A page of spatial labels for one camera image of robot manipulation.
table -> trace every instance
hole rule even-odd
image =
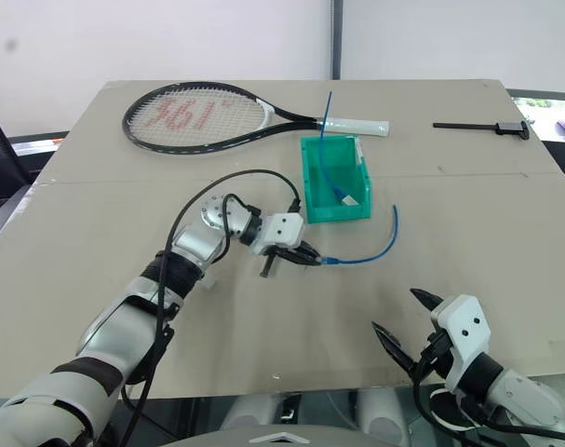
[[[327,255],[373,254],[387,241],[393,203],[400,235],[375,263],[278,262],[268,279],[259,277],[264,259],[234,244],[213,267],[216,286],[196,287],[173,321],[152,397],[406,384],[370,322],[416,356],[432,325],[410,287],[476,295],[497,360],[527,375],[565,373],[565,176],[533,133],[524,142],[431,127],[520,120],[498,81],[229,82],[305,115],[321,115],[333,89],[332,115],[389,120],[388,138],[362,139],[371,219],[311,225],[305,238]],[[81,332],[153,259],[179,208],[210,180],[269,168],[302,186],[299,141],[313,132],[210,156],[129,143],[123,113],[168,83],[107,84],[1,233],[0,397],[73,357]],[[283,183],[259,176],[216,192],[268,212],[290,199]]]

racket handle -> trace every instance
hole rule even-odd
[[[360,133],[387,137],[390,133],[389,121],[367,121],[364,119],[330,118],[326,120],[326,131],[335,133]]]

silver robot arm segment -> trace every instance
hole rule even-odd
[[[262,234],[262,219],[229,199],[228,223],[231,238],[253,251],[268,245],[297,247],[304,223],[298,213],[287,213],[293,222],[285,227],[284,240],[274,232]],[[225,234],[222,198],[213,196],[202,209],[201,221],[185,226],[174,238],[168,258],[164,300],[165,349],[174,331],[171,321],[184,298],[221,253]],[[266,217],[266,222],[276,216]],[[125,384],[145,379],[153,354],[160,259],[158,253],[141,275],[133,279],[82,335],[75,359],[33,380],[0,409],[0,446],[83,446],[95,440],[109,422]]]
[[[417,363],[388,330],[373,323],[385,350],[414,380],[421,381],[435,371],[446,379],[445,387],[454,394],[461,410],[475,422],[541,428],[565,434],[565,401],[550,387],[505,369],[489,356],[491,330],[478,299],[461,294],[443,300],[420,289],[410,290],[431,311],[436,332],[428,337],[421,353],[423,377],[417,377]],[[531,447],[565,447],[565,440],[521,433]]]

